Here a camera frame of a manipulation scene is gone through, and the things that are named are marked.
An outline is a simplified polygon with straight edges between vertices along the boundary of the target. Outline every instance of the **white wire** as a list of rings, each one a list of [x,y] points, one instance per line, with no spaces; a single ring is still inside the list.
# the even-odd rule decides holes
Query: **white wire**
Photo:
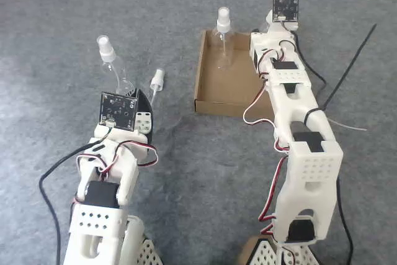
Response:
[[[154,166],[155,164],[157,164],[157,162],[159,161],[159,155],[157,154],[157,149],[154,148],[154,147],[152,147],[152,146],[150,146],[150,145],[139,144],[138,142],[135,142],[135,141],[125,142],[124,144],[133,144],[133,145],[136,145],[136,146],[141,146],[141,147],[147,148],[147,149],[149,149],[149,150],[151,150],[151,151],[154,152],[154,154],[156,155],[156,160],[154,161],[153,164],[147,165],[147,166],[145,166],[145,167],[152,167],[152,166]]]
[[[339,123],[339,122],[337,122],[337,121],[335,121],[335,120],[332,120],[332,119],[330,119],[329,117],[327,117],[327,119],[328,119],[328,121],[332,122],[333,124],[336,124],[336,125],[338,125],[338,126],[340,126],[340,127],[347,128],[347,129],[349,129],[349,130],[361,130],[361,131],[363,131],[363,132],[366,132],[366,131],[367,131],[366,128],[362,128],[362,127],[351,127],[350,125],[341,124],[341,123]]]
[[[256,98],[255,98],[254,101],[251,103],[251,105],[249,105],[249,106],[247,107],[247,109],[245,109],[245,111],[244,111],[244,113],[243,113],[243,120],[244,120],[244,122],[245,122],[246,124],[249,124],[249,125],[255,125],[255,124],[258,124],[258,123],[260,123],[260,122],[267,122],[267,123],[271,124],[271,125],[273,126],[273,129],[276,131],[275,124],[274,124],[274,122],[271,121],[270,119],[261,118],[261,119],[255,120],[255,121],[248,121],[248,120],[246,119],[246,114],[247,114],[248,110],[249,110],[250,108],[252,108],[252,107],[257,103],[257,101],[262,97],[263,92],[265,92],[265,82],[264,82],[264,86],[263,86],[261,92],[256,96]],[[277,147],[276,147],[277,140],[278,140],[278,137],[276,136],[276,138],[275,138],[275,140],[274,140],[274,144],[273,144],[274,150],[277,151],[277,152],[280,152],[280,153],[288,153],[288,150],[279,150],[279,149],[277,149]]]
[[[249,125],[258,124],[259,122],[268,122],[268,123],[270,123],[271,125],[273,125],[273,128],[275,129],[275,124],[273,123],[273,121],[271,121],[270,119],[267,119],[267,118],[261,118],[261,119],[255,120],[255,121],[248,121],[248,120],[246,120],[246,114],[247,114],[248,110],[249,110],[252,106],[254,106],[254,105],[256,104],[256,102],[257,102],[257,101],[261,98],[261,96],[263,95],[263,92],[264,92],[264,91],[265,91],[265,83],[264,83],[264,86],[263,86],[261,92],[256,96],[256,98],[254,99],[254,101],[252,102],[252,104],[249,105],[249,106],[247,107],[247,109],[244,110],[244,113],[243,113],[243,120],[244,120],[244,122],[245,122],[246,124],[249,124]]]
[[[88,154],[83,153],[81,155],[77,155],[77,157],[76,157],[76,167],[77,167],[77,170],[78,170],[79,174],[81,173],[81,171],[80,171],[80,158],[95,158],[100,163],[100,166],[96,166],[97,168],[99,168],[99,172],[102,172],[100,169],[102,169],[102,170],[106,169],[106,164],[104,164],[100,160],[100,158],[98,156],[96,156],[96,155],[88,155]]]
[[[278,138],[276,138],[276,139],[274,140],[274,143],[273,143],[273,148],[274,148],[274,150],[277,151],[277,152],[280,152],[280,153],[285,153],[285,154],[287,155],[287,154],[290,152],[289,149],[286,149],[286,150],[277,149],[276,144],[277,144],[277,141],[278,141],[278,140],[279,140]]]

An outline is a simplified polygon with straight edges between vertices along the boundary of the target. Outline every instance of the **perforated white panel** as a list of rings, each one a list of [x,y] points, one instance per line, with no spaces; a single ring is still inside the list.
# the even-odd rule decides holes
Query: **perforated white panel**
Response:
[[[335,141],[321,143],[325,152],[312,153],[304,142],[291,142],[295,177],[304,181],[334,181],[339,173],[342,150]]]
[[[294,253],[295,265],[319,265],[315,256],[307,246],[289,246],[288,249]],[[293,264],[292,253],[283,250],[283,259],[286,265]],[[257,247],[254,257],[249,265],[276,265],[281,264],[281,260],[277,260],[277,254],[274,252],[267,240],[262,240]]]
[[[295,265],[319,265],[315,256],[307,246],[288,247],[295,255]],[[293,265],[292,253],[284,250],[284,262],[286,265]]]
[[[249,265],[275,265],[276,253],[267,240],[262,240]]]
[[[163,265],[151,240],[147,239],[142,243],[136,265]]]
[[[311,86],[305,70],[271,70],[269,84],[275,86],[283,83],[303,83],[305,86]]]
[[[127,214],[123,209],[76,204],[71,233],[120,237],[124,233]]]

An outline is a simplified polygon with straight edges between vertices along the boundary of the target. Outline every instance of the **circuit board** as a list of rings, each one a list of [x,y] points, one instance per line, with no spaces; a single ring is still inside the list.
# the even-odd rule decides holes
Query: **circuit board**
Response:
[[[273,22],[298,22],[299,0],[273,0]]]
[[[138,99],[136,97],[102,92],[99,124],[134,131],[137,111]]]

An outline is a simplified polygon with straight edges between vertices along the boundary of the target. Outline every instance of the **white 3d-printed robot arm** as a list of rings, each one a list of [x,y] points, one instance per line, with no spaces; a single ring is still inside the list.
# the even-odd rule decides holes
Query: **white 3d-printed robot arm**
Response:
[[[97,125],[95,137],[90,142],[100,140],[107,131],[107,127]],[[100,145],[86,150],[84,154],[100,155],[106,164],[112,164],[118,144],[127,140],[147,143],[147,137],[137,130],[131,132],[113,128]],[[76,200],[80,203],[73,210],[64,265],[143,264],[146,258],[150,258],[152,264],[162,265],[152,242],[144,238],[143,222],[138,217],[128,216],[127,207],[138,177],[138,163],[146,155],[147,149],[142,146],[130,144],[120,147],[117,162],[111,167],[106,181],[101,181],[97,173],[100,169],[98,159],[79,160],[81,181]],[[100,194],[90,194],[90,190],[96,191],[105,183],[110,186],[105,191],[111,191],[111,187],[118,184],[113,202],[101,202]]]
[[[292,122],[304,122],[308,111],[318,105],[289,31],[298,28],[297,22],[284,26],[272,22],[272,11],[267,22],[267,33],[251,34],[250,56],[257,73],[267,80],[277,127],[275,138],[281,147],[289,147],[287,178],[272,219],[273,236],[280,246],[309,245],[327,235],[343,152],[322,110],[310,114],[308,132],[298,136],[292,132]],[[276,59],[276,51],[283,53],[282,59]]]

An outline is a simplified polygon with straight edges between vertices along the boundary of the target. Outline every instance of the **clear plastic spray bottle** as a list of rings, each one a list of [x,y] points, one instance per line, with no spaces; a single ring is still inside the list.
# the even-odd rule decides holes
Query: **clear plastic spray bottle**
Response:
[[[127,78],[124,61],[116,55],[108,36],[101,35],[97,39],[100,57],[102,58],[101,70],[105,74],[106,83],[104,90],[122,95],[131,95],[135,92],[135,85]]]
[[[233,62],[234,32],[231,29],[230,11],[227,7],[218,10],[216,26],[212,30],[211,46],[216,47],[215,64],[219,69],[227,69]]]

